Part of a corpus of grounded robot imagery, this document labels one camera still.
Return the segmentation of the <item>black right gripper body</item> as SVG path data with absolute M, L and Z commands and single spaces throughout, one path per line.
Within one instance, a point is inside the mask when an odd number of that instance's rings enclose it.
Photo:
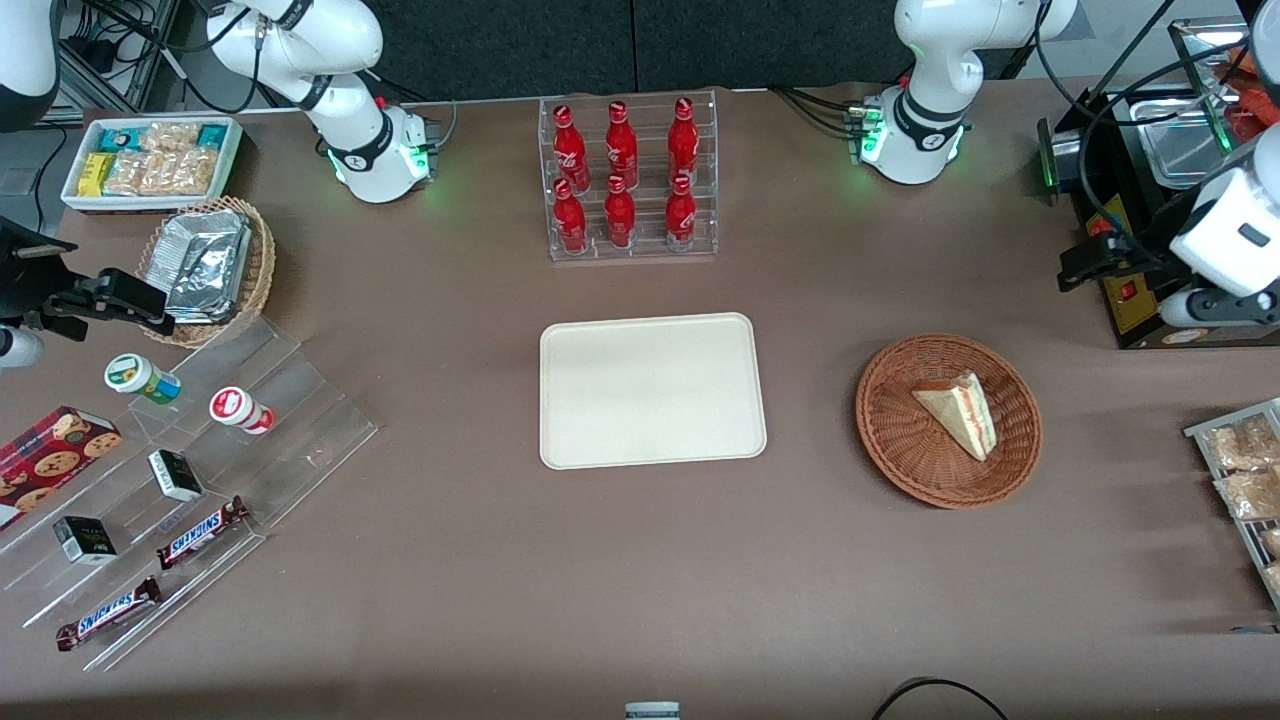
M 70 341 L 79 340 L 79 322 L 47 315 L 50 299 L 76 287 L 78 275 L 61 259 L 77 250 L 61 242 L 1 219 L 1 323 L 6 329 L 50 331 Z

